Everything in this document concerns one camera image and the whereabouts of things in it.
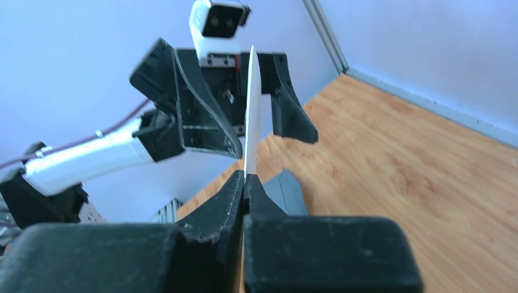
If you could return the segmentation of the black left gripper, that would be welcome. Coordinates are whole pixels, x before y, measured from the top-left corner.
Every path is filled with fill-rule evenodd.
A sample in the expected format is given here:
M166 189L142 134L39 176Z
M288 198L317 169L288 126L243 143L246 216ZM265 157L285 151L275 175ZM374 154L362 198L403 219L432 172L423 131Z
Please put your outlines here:
M294 91L286 54L259 53L258 61L274 135L316 143L318 131ZM201 67L194 49L175 49L159 38L129 79L155 105L133 132L155 162L186 150L242 157L246 97L234 66Z

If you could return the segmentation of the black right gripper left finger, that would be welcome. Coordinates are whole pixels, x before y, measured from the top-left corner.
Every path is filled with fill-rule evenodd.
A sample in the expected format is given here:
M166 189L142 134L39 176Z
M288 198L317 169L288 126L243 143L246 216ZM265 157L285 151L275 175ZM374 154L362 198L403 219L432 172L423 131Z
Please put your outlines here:
M39 223L1 264L2 292L233 292L245 176L175 223Z

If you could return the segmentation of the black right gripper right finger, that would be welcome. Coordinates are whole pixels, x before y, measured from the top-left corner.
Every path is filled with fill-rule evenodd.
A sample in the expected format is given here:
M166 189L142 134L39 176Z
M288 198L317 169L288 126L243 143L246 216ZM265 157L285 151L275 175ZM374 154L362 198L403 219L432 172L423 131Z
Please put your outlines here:
M400 226L386 217L287 215L246 177L247 292L423 292Z

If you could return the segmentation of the grey envelope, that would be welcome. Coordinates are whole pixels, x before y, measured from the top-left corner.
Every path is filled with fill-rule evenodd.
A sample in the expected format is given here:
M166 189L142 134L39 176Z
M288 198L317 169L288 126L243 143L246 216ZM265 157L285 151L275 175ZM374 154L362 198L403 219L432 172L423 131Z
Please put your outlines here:
M308 215L302 188L286 168L263 184L268 197L288 215Z

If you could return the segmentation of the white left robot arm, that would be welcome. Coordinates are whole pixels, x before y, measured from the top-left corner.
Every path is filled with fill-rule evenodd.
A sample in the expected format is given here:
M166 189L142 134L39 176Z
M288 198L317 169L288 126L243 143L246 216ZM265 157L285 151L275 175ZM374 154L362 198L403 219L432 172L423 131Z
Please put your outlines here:
M154 104L122 124L64 148L35 143L21 167L1 181L1 195L19 228L36 223L101 222L82 182L185 151L244 158L253 169L260 101L271 97L273 134L316 143L282 52L216 51L199 57L157 39L130 76Z

